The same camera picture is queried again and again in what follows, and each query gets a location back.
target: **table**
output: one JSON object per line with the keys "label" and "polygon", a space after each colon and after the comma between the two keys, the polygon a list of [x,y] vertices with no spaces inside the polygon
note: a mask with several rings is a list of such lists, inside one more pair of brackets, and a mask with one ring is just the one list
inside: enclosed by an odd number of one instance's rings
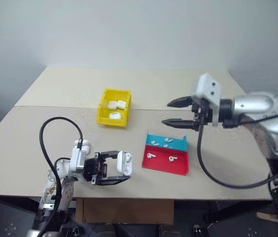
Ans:
{"label": "table", "polygon": [[[111,187],[76,182],[74,197],[270,199],[266,187],[232,190],[211,181],[197,161],[198,133],[160,122],[191,116],[187,108],[168,108],[166,104],[190,94],[193,81],[204,72],[46,68],[0,123],[0,195],[41,196],[48,166],[40,150],[39,130],[48,118],[64,116],[77,122],[84,137],[91,140],[90,155],[125,150],[133,156],[130,180]],[[210,73],[221,83],[223,98],[244,94],[227,72]],[[131,90],[132,105],[126,128],[96,124],[96,106],[105,87]],[[190,162],[187,176],[141,167],[147,132],[176,138],[187,135]],[[44,140],[51,160],[70,157],[77,138],[71,124],[50,123]],[[264,179],[269,172],[253,136],[244,128],[206,127],[202,152],[210,172],[228,183],[252,183]],[[116,175],[116,161],[107,163],[108,175]]]}

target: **white wall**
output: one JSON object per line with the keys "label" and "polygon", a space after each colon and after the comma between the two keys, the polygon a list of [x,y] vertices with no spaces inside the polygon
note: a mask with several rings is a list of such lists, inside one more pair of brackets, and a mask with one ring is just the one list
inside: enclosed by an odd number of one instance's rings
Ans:
{"label": "white wall", "polygon": [[0,0],[0,120],[52,65],[230,70],[278,93],[278,0]]}

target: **yellow bin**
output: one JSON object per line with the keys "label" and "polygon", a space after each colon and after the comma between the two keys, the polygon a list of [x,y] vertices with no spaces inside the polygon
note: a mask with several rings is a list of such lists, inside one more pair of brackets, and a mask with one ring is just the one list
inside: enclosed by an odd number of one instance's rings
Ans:
{"label": "yellow bin", "polygon": [[[107,109],[108,102],[111,100],[123,100],[126,102],[125,109],[109,110]],[[131,105],[131,91],[130,90],[117,90],[106,88],[103,96],[97,106],[97,119],[98,124],[104,124],[109,126],[120,126],[126,127],[127,120],[129,117],[129,110]],[[119,112],[121,114],[121,119],[109,118],[110,113]]]}

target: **floor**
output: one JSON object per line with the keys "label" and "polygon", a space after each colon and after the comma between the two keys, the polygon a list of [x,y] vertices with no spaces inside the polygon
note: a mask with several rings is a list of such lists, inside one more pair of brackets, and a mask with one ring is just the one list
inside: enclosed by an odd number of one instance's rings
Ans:
{"label": "floor", "polygon": [[[222,209],[233,202],[210,202],[216,209]],[[174,224],[183,237],[196,236],[193,225],[202,225],[202,215],[208,211],[206,201],[177,201],[175,203]],[[0,203],[0,237],[25,237],[30,229],[34,215],[6,206]],[[94,224],[83,224],[87,234],[92,236]],[[129,232],[132,237],[155,236],[157,228],[154,225],[122,225],[119,232]],[[278,237],[278,223],[264,221],[255,217],[254,213],[229,219],[211,225],[208,228],[210,237]]]}

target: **red tray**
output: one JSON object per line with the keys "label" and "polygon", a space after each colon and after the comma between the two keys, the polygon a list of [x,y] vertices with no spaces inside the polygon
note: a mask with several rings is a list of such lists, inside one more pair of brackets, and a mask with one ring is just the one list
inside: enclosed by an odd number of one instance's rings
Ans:
{"label": "red tray", "polygon": [[[148,153],[151,153],[156,157],[147,158]],[[170,162],[168,159],[170,156],[178,157],[178,159]],[[142,167],[173,174],[186,175],[189,171],[188,153],[186,151],[171,148],[145,145]]]}

